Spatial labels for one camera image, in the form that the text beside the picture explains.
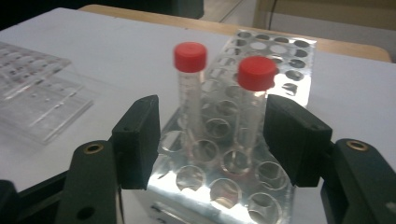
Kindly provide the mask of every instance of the floor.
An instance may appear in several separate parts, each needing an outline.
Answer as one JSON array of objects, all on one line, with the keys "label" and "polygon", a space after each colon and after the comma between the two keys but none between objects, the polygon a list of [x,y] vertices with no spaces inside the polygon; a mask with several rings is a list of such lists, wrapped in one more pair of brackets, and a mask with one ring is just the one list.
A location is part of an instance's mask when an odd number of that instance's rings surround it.
[{"label": "floor", "polygon": [[[204,0],[204,21],[251,27],[256,0]],[[378,46],[396,63],[396,31],[274,13],[272,30]]]}]

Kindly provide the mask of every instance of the wooden table edge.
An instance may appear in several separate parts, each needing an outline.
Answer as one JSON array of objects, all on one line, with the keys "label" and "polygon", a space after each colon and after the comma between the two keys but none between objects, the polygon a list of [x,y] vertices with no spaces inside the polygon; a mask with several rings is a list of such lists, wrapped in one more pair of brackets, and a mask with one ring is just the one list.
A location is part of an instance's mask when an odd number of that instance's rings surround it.
[{"label": "wooden table edge", "polygon": [[[100,5],[88,5],[80,8],[81,11],[112,16],[116,18],[129,19],[134,21],[145,21],[162,25],[183,27],[186,29],[206,31],[222,35],[233,35],[238,29],[267,32],[272,34],[290,35],[280,32],[267,31],[252,27],[218,23],[213,21],[199,21],[195,19],[168,16],[150,12],[136,11],[118,7],[107,7]],[[317,40],[317,49],[329,53],[341,54],[363,59],[376,60],[390,63],[389,53],[380,47],[336,41],[330,39],[315,38],[305,35],[294,35],[302,38]]]}]

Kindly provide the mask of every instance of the brass insert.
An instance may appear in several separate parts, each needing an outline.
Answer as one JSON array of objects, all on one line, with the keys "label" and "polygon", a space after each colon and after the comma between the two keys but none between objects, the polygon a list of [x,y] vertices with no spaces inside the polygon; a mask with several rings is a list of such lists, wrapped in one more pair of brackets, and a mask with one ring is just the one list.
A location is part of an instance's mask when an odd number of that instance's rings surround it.
[{"label": "brass insert", "polygon": [[95,154],[96,152],[101,151],[103,148],[104,147],[101,144],[91,144],[84,148],[84,153],[88,155]]},{"label": "brass insert", "polygon": [[358,151],[367,151],[369,147],[364,144],[363,142],[356,141],[356,140],[350,140],[346,142],[346,145],[352,149],[358,150]]}]

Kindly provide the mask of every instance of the red cap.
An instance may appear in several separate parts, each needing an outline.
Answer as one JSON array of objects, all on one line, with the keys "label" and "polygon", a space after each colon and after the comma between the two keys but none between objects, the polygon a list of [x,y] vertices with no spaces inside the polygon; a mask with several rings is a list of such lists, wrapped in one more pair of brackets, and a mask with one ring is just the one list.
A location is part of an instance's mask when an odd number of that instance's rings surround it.
[{"label": "red cap", "polygon": [[175,68],[180,72],[200,72],[206,66],[206,48],[200,43],[181,43],[175,47],[174,53]]},{"label": "red cap", "polygon": [[266,91],[274,87],[276,64],[262,56],[247,57],[238,68],[238,83],[248,91]]}]

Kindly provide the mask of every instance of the centrifuge tube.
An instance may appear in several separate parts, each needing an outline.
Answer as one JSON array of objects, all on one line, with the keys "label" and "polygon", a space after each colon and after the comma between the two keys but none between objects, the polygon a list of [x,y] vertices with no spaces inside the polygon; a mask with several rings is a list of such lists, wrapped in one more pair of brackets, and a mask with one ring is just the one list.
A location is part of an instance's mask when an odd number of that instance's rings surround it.
[{"label": "centrifuge tube", "polygon": [[238,66],[237,81],[241,86],[239,118],[235,127],[235,142],[242,149],[256,144],[266,91],[274,87],[276,64],[262,56],[247,57]]},{"label": "centrifuge tube", "polygon": [[180,98],[179,124],[193,141],[202,133],[201,84],[204,81],[206,48],[199,43],[185,42],[177,45],[174,53]]}]

